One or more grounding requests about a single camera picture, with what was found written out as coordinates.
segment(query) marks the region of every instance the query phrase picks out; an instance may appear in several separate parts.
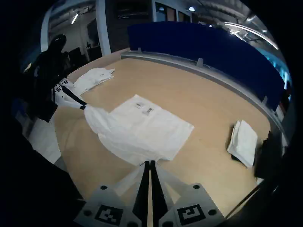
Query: white pillar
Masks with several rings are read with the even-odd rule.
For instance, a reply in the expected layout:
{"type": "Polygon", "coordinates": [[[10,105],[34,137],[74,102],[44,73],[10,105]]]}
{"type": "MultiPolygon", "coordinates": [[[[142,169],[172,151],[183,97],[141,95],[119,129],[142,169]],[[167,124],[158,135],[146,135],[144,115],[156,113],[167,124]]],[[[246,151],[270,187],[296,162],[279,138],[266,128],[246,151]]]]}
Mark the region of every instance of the white pillar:
{"type": "Polygon", "coordinates": [[[106,25],[105,0],[96,0],[96,20],[102,56],[111,54],[106,25]]]}
{"type": "Polygon", "coordinates": [[[41,35],[40,35],[40,45],[41,52],[44,52],[48,49],[48,22],[50,20],[50,14],[52,12],[53,6],[51,6],[48,11],[45,13],[42,26],[41,26],[41,35]]]}
{"type": "Polygon", "coordinates": [[[156,0],[151,0],[151,10],[152,10],[152,16],[153,16],[153,22],[157,21],[157,12],[156,12],[156,0]]]}

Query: floor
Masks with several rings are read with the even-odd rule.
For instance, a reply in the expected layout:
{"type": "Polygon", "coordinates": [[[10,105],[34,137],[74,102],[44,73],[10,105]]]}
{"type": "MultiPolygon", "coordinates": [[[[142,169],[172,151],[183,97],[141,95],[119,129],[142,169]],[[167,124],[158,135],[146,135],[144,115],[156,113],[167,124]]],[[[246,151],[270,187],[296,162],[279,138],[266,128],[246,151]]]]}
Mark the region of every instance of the floor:
{"type": "Polygon", "coordinates": [[[61,153],[57,142],[53,118],[49,123],[44,120],[37,119],[28,140],[33,148],[49,162],[63,166],[62,161],[60,160],[61,153]]]}

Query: ceiling light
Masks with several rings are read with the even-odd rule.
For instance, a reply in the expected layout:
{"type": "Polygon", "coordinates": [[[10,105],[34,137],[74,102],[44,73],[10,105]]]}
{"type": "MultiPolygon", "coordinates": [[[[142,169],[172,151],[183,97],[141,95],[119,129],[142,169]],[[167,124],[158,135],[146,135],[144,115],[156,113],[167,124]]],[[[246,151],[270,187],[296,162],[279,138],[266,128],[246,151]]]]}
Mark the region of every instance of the ceiling light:
{"type": "Polygon", "coordinates": [[[78,16],[79,16],[79,14],[76,14],[76,16],[74,16],[72,24],[75,22],[75,20],[77,19],[78,16]]]}
{"type": "Polygon", "coordinates": [[[234,34],[239,33],[239,32],[240,32],[240,30],[238,30],[238,31],[232,31],[232,30],[230,30],[230,34],[231,35],[234,35],[234,34]]]}
{"type": "Polygon", "coordinates": [[[228,25],[228,26],[233,26],[233,27],[236,27],[236,28],[241,28],[243,30],[249,31],[249,32],[261,37],[262,39],[266,40],[270,45],[272,45],[277,50],[279,49],[277,44],[275,44],[271,39],[269,39],[268,37],[266,37],[265,35],[261,34],[260,32],[254,30],[254,29],[251,29],[251,28],[243,26],[243,25],[238,25],[236,23],[231,23],[231,22],[225,22],[224,24],[228,25]]]}
{"type": "Polygon", "coordinates": [[[232,30],[230,30],[230,32],[231,32],[231,33],[230,33],[231,35],[235,35],[235,36],[237,36],[240,40],[246,42],[244,39],[242,39],[241,36],[239,36],[239,35],[237,34],[237,33],[240,32],[240,30],[238,30],[238,31],[232,31],[232,30]]]}
{"type": "Polygon", "coordinates": [[[256,15],[254,15],[253,17],[247,18],[246,21],[251,21],[256,17],[256,15]]]}

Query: office ceiling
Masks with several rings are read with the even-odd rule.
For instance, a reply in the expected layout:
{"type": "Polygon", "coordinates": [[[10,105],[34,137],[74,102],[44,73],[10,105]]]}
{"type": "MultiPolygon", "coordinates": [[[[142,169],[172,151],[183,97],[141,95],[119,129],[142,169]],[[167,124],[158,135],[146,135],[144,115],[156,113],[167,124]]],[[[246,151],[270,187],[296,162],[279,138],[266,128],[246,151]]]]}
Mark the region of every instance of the office ceiling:
{"type": "Polygon", "coordinates": [[[51,16],[48,24],[50,33],[53,33],[67,25],[69,25],[73,17],[78,13],[79,15],[90,13],[95,11],[95,5],[78,5],[72,8],[66,9],[54,16],[51,16]]]}
{"type": "MultiPolygon", "coordinates": [[[[193,6],[195,8],[195,14],[199,17],[199,21],[212,26],[222,25],[223,22],[232,22],[247,26],[258,32],[263,33],[269,39],[273,40],[272,35],[267,30],[262,21],[255,16],[255,14],[240,0],[182,0],[188,7],[193,6]]],[[[225,30],[238,31],[237,34],[251,45],[263,46],[264,49],[273,50],[273,47],[259,36],[251,32],[247,32],[235,27],[222,27],[225,30]]]]}

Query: folded towel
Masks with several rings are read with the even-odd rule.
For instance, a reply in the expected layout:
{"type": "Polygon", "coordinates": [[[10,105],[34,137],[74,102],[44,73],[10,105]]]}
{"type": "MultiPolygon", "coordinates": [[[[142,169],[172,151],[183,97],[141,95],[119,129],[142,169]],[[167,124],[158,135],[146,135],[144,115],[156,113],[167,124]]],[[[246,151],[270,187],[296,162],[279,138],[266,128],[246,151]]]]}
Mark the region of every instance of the folded towel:
{"type": "Polygon", "coordinates": [[[111,113],[86,106],[84,115],[102,144],[134,165],[146,160],[172,160],[194,129],[190,123],[138,95],[111,113]]]}
{"type": "Polygon", "coordinates": [[[115,71],[115,69],[107,70],[106,68],[92,68],[75,82],[77,93],[82,95],[96,85],[113,78],[113,71],[115,71]]]}
{"type": "Polygon", "coordinates": [[[239,159],[246,167],[251,168],[255,159],[257,133],[244,120],[237,121],[227,148],[228,153],[239,159]]]}

